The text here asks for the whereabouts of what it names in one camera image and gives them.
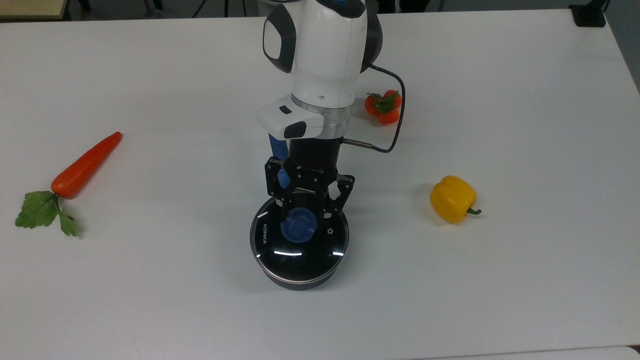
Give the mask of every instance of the black button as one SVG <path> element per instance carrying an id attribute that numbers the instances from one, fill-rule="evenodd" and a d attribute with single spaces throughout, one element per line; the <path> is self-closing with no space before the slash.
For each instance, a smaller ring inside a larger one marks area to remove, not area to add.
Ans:
<path id="1" fill-rule="evenodd" d="M 304 121 L 299 121 L 295 124 L 287 126 L 287 128 L 284 129 L 284 138 L 301 138 L 302 136 L 305 136 L 305 132 L 307 132 L 307 123 Z"/>
<path id="2" fill-rule="evenodd" d="M 282 111 L 285 114 L 290 114 L 291 113 L 291 109 L 289 109 L 286 105 L 282 105 L 280 107 L 280 111 Z"/>

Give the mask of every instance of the white robot casing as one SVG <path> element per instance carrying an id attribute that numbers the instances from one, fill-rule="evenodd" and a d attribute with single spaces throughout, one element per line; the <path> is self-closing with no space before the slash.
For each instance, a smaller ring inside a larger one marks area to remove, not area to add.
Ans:
<path id="1" fill-rule="evenodd" d="M 366 41 L 360 0 L 278 5 L 264 23 L 262 44 L 271 62 L 294 76 L 294 85 L 291 94 L 258 110 L 264 129 L 277 140 L 344 136 Z"/>

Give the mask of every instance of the green leaf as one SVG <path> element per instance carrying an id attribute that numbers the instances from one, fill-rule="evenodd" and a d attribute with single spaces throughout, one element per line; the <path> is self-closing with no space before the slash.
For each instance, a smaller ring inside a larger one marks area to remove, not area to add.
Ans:
<path id="1" fill-rule="evenodd" d="M 74 222 L 74 218 L 62 212 L 62 210 L 58 209 L 58 215 L 60 215 L 60 229 L 67 236 L 78 237 L 77 235 L 77 226 Z"/>
<path id="2" fill-rule="evenodd" d="M 380 102 L 381 104 L 390 104 L 390 103 L 394 102 L 396 97 L 398 97 L 398 92 L 394 92 L 393 94 L 391 94 L 389 96 L 385 96 L 382 99 L 378 99 L 378 102 Z"/>
<path id="3" fill-rule="evenodd" d="M 393 103 L 376 105 L 376 109 L 378 109 L 381 114 L 386 114 L 395 108 L 396 106 Z"/>
<path id="4" fill-rule="evenodd" d="M 58 196 L 52 192 L 32 192 L 24 195 L 22 211 L 15 219 L 18 227 L 33 229 L 49 226 L 58 214 Z"/>

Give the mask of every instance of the black tripod leg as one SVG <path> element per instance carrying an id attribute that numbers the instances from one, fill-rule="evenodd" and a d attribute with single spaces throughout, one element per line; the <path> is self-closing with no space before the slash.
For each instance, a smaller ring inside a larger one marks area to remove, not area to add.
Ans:
<path id="1" fill-rule="evenodd" d="M 80 3 L 82 10 L 86 12 L 91 11 L 91 4 L 89 3 L 89 0 L 78 0 L 78 3 Z"/>

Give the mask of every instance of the black cable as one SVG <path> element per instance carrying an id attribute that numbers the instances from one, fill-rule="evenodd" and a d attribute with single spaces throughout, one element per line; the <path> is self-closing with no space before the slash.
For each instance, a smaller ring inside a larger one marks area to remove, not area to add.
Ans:
<path id="1" fill-rule="evenodd" d="M 371 148 L 375 151 L 379 151 L 379 152 L 384 152 L 385 154 L 388 154 L 391 152 L 391 150 L 394 149 L 394 147 L 396 146 L 396 142 L 398 140 L 398 136 L 400 135 L 400 127 L 402 126 L 402 118 L 404 117 L 404 102 L 405 102 L 405 89 L 404 89 L 404 82 L 402 81 L 402 79 L 394 74 L 393 72 L 387 70 L 387 69 L 383 69 L 381 67 L 377 67 L 373 64 L 366 64 L 368 67 L 376 70 L 376 71 L 380 71 L 384 74 L 390 75 L 392 77 L 394 77 L 398 83 L 400 83 L 400 91 L 402 92 L 400 95 L 402 96 L 402 105 L 400 107 L 400 119 L 398 119 L 398 125 L 396 127 L 396 135 L 394 135 L 394 141 L 391 143 L 391 146 L 388 149 L 380 149 L 379 147 L 375 146 L 375 145 L 371 145 Z"/>
<path id="2" fill-rule="evenodd" d="M 207 0 L 202 0 L 202 3 L 200 4 L 200 6 L 198 7 L 198 10 L 196 10 L 196 12 L 193 14 L 193 16 L 191 17 L 192 19 L 194 17 L 196 17 L 196 15 L 198 15 L 198 13 L 200 12 L 200 9 L 202 9 L 202 7 L 204 6 L 204 3 L 206 3 Z"/>

